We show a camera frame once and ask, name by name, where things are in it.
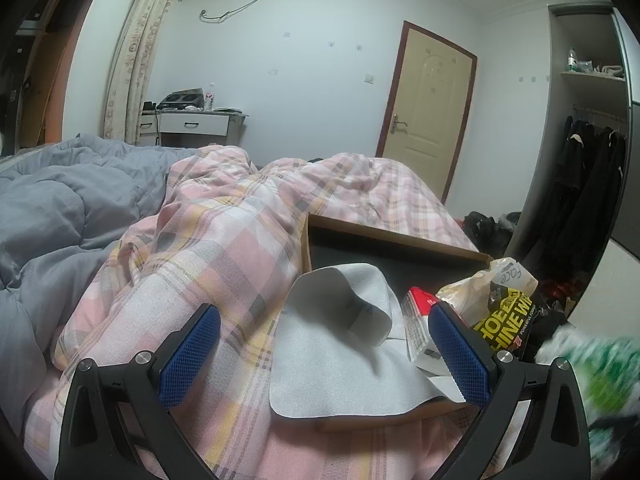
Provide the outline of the black yellow wipes pack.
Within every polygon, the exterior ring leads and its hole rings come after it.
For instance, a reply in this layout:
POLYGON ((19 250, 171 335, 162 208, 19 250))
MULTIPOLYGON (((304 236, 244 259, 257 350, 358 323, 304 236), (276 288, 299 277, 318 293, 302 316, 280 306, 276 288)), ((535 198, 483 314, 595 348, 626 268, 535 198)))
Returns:
POLYGON ((487 301, 488 315, 473 325, 492 351, 506 350, 525 359, 533 326, 544 310, 537 294, 491 283, 487 301))

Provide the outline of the green white plastic bag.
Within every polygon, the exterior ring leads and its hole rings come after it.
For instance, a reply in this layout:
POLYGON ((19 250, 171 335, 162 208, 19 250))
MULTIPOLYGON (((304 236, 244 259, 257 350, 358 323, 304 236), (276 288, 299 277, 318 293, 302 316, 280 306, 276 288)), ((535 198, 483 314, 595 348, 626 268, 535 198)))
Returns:
POLYGON ((639 425, 639 341, 593 337, 565 324, 542 344, 535 362, 549 364, 556 358, 574 370, 588 426, 591 475, 599 478, 639 425))

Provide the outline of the red white tissue pack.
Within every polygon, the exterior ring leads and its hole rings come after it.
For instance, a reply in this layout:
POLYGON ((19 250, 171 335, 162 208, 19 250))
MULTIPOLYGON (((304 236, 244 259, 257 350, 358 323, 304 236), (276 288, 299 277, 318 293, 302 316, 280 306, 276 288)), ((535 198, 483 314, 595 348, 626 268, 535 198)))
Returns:
POLYGON ((449 376, 450 371, 428 332, 428 315, 437 303, 434 295, 412 286, 400 307, 412 364, 431 376, 449 376))

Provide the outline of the clear snack bag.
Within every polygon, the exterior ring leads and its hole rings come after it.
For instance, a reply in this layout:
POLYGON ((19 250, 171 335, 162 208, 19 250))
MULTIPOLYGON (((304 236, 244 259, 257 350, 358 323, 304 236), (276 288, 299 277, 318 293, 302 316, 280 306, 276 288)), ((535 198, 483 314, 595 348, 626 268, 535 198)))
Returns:
POLYGON ((436 297, 448 302, 466 324, 472 325, 489 314, 491 283, 532 296, 538 280, 521 263, 506 257, 492 260, 487 270, 480 270, 469 278, 445 285, 436 292, 436 297))

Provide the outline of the dark clothes pile on floor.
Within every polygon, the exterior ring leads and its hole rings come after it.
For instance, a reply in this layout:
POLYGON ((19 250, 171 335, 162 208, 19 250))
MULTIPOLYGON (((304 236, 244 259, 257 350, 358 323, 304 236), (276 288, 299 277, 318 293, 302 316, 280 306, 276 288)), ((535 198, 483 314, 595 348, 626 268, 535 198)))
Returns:
POLYGON ((471 211, 462 221, 462 231, 479 252, 499 259, 504 256, 520 217, 519 211, 513 211, 495 220, 478 211, 471 211))

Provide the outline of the white grey cloth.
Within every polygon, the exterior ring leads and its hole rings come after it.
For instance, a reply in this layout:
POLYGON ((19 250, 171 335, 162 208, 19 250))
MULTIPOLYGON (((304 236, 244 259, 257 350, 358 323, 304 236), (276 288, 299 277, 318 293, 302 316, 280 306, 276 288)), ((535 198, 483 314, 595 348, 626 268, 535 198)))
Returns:
POLYGON ((301 275, 274 335, 269 401, 285 418, 386 417, 463 396, 408 357, 400 304, 367 263, 301 275))

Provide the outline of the wardrobe with sliding door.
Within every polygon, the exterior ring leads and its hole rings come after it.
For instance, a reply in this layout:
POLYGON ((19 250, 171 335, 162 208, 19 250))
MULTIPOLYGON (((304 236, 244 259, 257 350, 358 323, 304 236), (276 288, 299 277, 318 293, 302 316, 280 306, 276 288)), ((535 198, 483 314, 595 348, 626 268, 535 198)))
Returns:
POLYGON ((548 17, 546 118, 508 253, 560 299, 586 289, 620 209, 636 43, 611 3, 552 4, 548 17))

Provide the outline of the grey duvet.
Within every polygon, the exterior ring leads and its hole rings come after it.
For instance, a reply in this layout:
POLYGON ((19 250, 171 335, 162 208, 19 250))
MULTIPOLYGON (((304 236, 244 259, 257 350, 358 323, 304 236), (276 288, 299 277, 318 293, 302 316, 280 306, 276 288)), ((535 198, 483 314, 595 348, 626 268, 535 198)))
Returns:
POLYGON ((14 434, 47 374, 44 352, 114 244, 157 214, 190 148, 76 136, 1 173, 1 411, 14 434))

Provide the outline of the black hanging clothes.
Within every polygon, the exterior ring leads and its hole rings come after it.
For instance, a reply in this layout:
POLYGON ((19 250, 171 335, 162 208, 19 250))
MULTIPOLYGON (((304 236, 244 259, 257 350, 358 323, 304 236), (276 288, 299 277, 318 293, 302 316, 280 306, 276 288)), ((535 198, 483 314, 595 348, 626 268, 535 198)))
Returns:
POLYGON ((561 275, 596 264, 620 198, 627 147, 619 131, 570 116, 563 133, 544 231, 544 256, 561 275))

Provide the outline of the pink plaid quilt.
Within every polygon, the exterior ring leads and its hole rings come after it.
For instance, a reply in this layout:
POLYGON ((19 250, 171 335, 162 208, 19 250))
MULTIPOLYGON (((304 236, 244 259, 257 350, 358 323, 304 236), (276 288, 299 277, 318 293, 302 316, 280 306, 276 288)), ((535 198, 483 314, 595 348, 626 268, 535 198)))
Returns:
POLYGON ((470 248, 435 194, 400 162, 338 154, 257 169, 212 146, 172 166, 163 207, 120 238, 56 335, 52 385, 28 411, 24 445, 53 474, 66 396, 85 356, 100 364, 153 350, 201 304, 221 338, 172 413, 221 479, 427 479, 460 440, 464 415, 322 434, 270 410, 273 336, 302 270, 308 214, 470 248))

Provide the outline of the beige door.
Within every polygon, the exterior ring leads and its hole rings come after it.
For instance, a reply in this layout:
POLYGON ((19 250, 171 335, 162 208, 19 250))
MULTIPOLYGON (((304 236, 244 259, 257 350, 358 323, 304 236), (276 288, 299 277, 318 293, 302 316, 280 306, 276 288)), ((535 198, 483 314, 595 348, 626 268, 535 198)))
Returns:
POLYGON ((376 154, 402 162, 446 200, 468 124, 477 56, 405 21, 376 154))

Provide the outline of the white bedside desk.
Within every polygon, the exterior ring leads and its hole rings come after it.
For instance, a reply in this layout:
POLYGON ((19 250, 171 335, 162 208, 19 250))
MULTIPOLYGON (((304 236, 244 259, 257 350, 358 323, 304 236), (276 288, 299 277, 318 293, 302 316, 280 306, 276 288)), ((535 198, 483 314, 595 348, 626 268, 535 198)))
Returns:
POLYGON ((246 116, 204 110, 148 110, 139 119, 138 144, 168 148, 204 148, 209 144, 238 145, 246 116))

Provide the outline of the bottle on wardrobe shelf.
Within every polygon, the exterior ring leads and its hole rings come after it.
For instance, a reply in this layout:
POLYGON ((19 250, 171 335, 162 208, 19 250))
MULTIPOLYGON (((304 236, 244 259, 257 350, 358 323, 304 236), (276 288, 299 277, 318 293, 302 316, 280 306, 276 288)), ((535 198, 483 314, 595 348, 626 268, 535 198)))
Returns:
POLYGON ((570 48, 567 55, 567 70, 569 72, 577 72, 577 55, 573 48, 570 48))

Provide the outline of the plastic bottle on desk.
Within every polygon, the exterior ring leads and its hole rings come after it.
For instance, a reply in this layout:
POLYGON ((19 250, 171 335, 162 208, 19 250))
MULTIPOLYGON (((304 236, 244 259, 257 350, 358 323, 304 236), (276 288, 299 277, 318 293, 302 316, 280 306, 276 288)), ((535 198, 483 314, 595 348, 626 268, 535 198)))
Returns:
POLYGON ((215 84, 211 82, 208 86, 207 91, 204 94, 204 105, 203 110, 207 113, 211 112, 214 108, 215 101, 215 84))

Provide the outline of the floral beige curtain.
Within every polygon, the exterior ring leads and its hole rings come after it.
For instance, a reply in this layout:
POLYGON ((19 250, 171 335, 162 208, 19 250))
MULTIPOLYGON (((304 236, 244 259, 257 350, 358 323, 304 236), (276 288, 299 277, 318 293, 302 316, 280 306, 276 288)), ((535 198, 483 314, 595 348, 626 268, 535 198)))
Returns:
POLYGON ((134 0, 122 26, 103 110, 105 139, 137 144, 138 121, 148 88, 160 26, 175 0, 134 0))

